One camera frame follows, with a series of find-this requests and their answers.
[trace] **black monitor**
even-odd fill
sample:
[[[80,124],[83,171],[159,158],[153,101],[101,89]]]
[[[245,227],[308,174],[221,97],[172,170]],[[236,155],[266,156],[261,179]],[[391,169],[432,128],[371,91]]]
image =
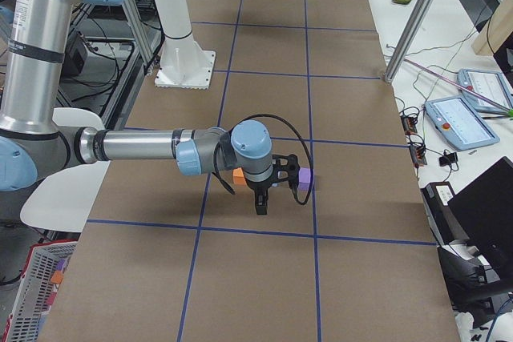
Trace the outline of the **black monitor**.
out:
[[[449,207],[499,277],[513,278],[513,163],[501,158]]]

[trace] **plastic crate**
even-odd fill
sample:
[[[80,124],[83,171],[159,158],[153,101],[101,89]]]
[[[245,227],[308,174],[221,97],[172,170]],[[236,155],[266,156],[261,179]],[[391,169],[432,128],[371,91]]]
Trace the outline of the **plastic crate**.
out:
[[[30,248],[2,342],[31,342],[38,339],[41,313],[49,308],[46,300],[54,286],[50,283],[50,278],[57,263],[73,254],[76,244],[57,241]]]

